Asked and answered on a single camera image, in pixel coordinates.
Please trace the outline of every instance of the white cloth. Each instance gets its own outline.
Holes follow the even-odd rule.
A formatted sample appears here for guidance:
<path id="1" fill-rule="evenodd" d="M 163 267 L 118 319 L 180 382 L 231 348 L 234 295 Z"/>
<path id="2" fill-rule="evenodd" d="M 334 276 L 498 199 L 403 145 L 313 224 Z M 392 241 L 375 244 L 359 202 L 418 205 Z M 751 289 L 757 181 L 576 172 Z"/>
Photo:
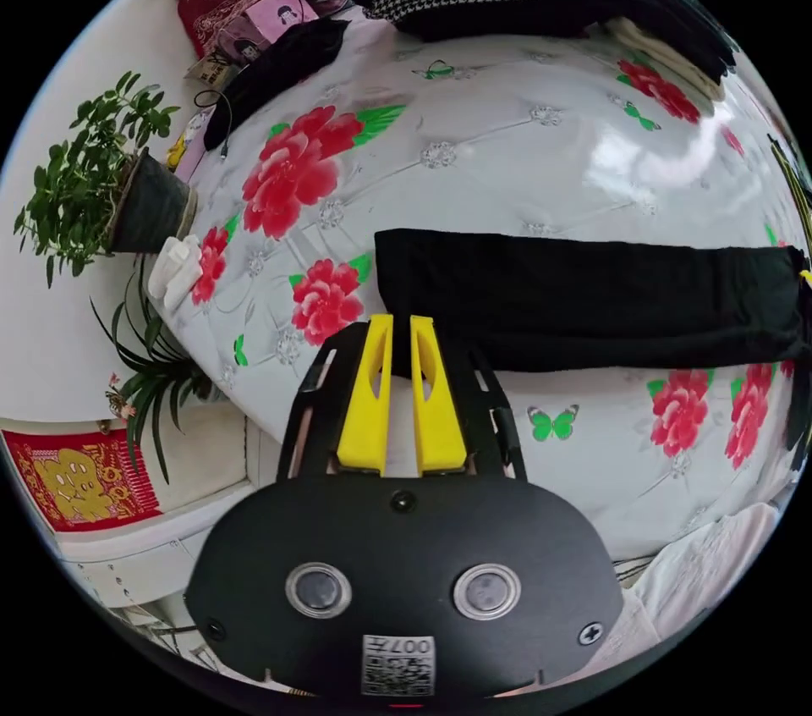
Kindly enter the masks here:
<path id="1" fill-rule="evenodd" d="M 550 685 L 532 685 L 502 695 L 582 680 L 676 634 L 730 592 L 772 535 L 780 515 L 769 504 L 753 504 L 664 547 L 639 580 L 623 589 L 620 617 L 580 671 Z"/>

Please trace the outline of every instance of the screw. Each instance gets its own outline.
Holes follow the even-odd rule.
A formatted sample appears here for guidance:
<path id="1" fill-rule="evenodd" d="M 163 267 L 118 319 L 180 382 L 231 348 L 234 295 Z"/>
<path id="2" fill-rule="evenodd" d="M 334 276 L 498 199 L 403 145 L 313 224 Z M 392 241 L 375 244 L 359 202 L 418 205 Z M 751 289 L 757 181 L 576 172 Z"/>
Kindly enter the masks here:
<path id="1" fill-rule="evenodd" d="M 582 646 L 591 646 L 603 637 L 603 626 L 600 623 L 589 623 L 581 629 L 578 642 Z"/>
<path id="2" fill-rule="evenodd" d="M 411 513 L 417 505 L 417 499 L 408 490 L 398 490 L 389 504 L 396 513 Z"/>
<path id="3" fill-rule="evenodd" d="M 226 630 L 216 620 L 209 620 L 206 624 L 206 632 L 212 640 L 217 642 L 226 639 Z"/>

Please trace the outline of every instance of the red peony print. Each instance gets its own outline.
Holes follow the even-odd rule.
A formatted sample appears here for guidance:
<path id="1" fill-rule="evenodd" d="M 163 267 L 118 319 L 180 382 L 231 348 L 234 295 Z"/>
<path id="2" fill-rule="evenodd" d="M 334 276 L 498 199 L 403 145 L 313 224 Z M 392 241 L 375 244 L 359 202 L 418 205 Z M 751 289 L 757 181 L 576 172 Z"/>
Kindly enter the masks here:
<path id="1" fill-rule="evenodd" d="M 192 303 L 211 301 L 217 280 L 226 269 L 226 257 L 222 252 L 228 244 L 228 231 L 225 228 L 212 228 L 200 243 L 200 268 L 203 275 L 192 288 Z"/>
<path id="2" fill-rule="evenodd" d="M 274 135 L 243 185 L 244 226 L 281 239 L 299 219 L 302 206 L 313 206 L 337 185 L 331 160 L 352 148 L 364 125 L 352 114 L 334 118 L 336 108 L 317 107 Z"/>
<path id="3" fill-rule="evenodd" d="M 656 70 L 644 64 L 635 64 L 625 59 L 617 64 L 628 76 L 628 83 L 635 90 L 656 99 L 669 115 L 686 120 L 690 124 L 699 122 L 700 111 L 676 84 L 666 81 Z"/>
<path id="4" fill-rule="evenodd" d="M 733 422 L 727 438 L 725 456 L 738 470 L 753 453 L 759 438 L 759 429 L 767 416 L 767 392 L 772 383 L 772 365 L 769 363 L 748 366 L 747 377 L 733 399 Z"/>
<path id="5" fill-rule="evenodd" d="M 358 271 L 348 264 L 336 267 L 321 259 L 294 287 L 294 326 L 304 330 L 308 344 L 321 346 L 331 335 L 357 320 L 364 311 L 357 296 Z"/>
<path id="6" fill-rule="evenodd" d="M 738 152 L 742 157 L 744 157 L 744 147 L 742 146 L 742 142 L 733 134 L 732 129 L 727 126 L 723 126 L 721 128 L 721 136 L 725 139 L 725 142 L 731 149 Z"/>
<path id="7" fill-rule="evenodd" d="M 694 447 L 700 425 L 708 413 L 705 395 L 708 373 L 701 370 L 672 372 L 666 384 L 654 396 L 657 419 L 651 442 L 661 445 L 663 453 L 676 456 Z"/>

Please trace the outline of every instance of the floral bedsheet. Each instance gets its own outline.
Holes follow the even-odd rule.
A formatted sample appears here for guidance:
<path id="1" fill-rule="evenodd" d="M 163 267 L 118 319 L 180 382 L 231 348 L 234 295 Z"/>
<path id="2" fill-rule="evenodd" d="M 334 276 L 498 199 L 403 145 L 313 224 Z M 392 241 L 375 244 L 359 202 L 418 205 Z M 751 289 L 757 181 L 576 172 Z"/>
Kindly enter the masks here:
<path id="1" fill-rule="evenodd" d="M 805 248 L 779 133 L 734 74 L 711 103 L 602 37 L 425 45 L 350 16 L 337 61 L 192 178 L 204 274 L 168 323 L 273 437 L 323 341 L 384 311 L 377 230 Z M 791 371 L 500 378 L 531 481 L 583 510 L 626 559 L 782 487 Z M 393 410 L 391 448 L 411 440 L 409 419 Z"/>

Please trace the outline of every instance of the red poster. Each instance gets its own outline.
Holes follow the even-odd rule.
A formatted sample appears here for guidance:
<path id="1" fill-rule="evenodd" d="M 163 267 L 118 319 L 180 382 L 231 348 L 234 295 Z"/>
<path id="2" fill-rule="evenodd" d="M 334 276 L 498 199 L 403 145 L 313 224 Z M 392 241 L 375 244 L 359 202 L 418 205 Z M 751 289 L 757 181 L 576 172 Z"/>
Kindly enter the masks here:
<path id="1" fill-rule="evenodd" d="M 57 532 L 108 530 L 161 514 L 139 450 L 137 473 L 130 462 L 123 429 L 2 435 L 37 507 Z"/>

